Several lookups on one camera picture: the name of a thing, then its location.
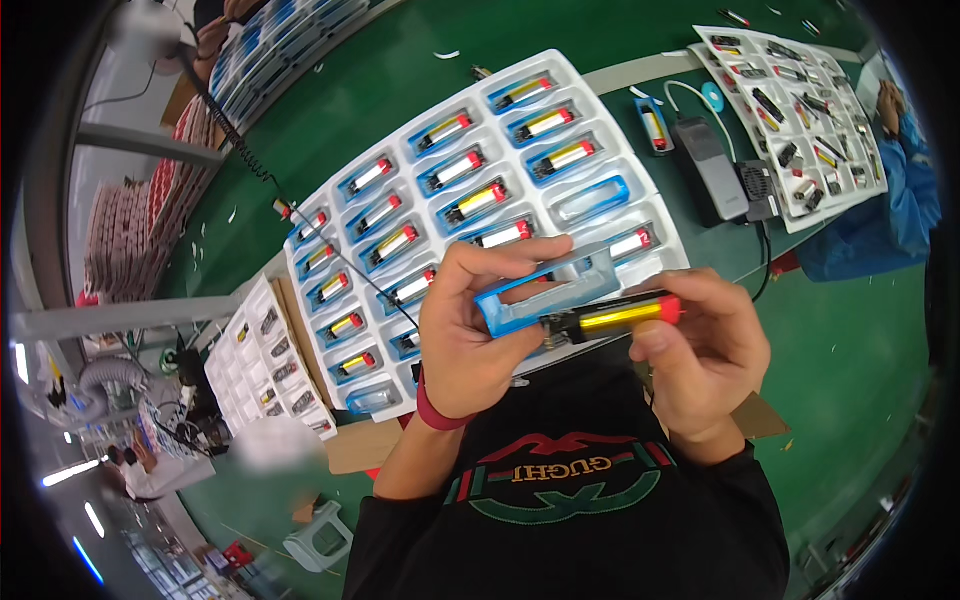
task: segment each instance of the plastic stool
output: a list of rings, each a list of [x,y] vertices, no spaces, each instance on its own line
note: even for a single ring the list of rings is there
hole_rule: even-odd
[[[340,509],[341,506],[337,502],[332,500],[327,502],[313,514],[313,520],[309,525],[287,536],[283,541],[283,547],[287,549],[290,556],[311,573],[323,573],[331,568],[349,554],[353,546],[353,534],[337,516]],[[336,540],[320,538],[320,542],[325,546],[321,551],[317,549],[316,538],[327,524],[336,529],[340,536]]]

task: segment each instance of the black device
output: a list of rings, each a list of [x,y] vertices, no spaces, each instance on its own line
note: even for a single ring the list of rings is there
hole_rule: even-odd
[[[747,193],[749,209],[744,215],[746,223],[766,221],[780,214],[777,208],[777,191],[765,160],[745,160],[734,166],[736,176]]]
[[[678,149],[674,154],[704,226],[711,228],[747,214],[747,196],[707,119],[680,119],[671,130]]]

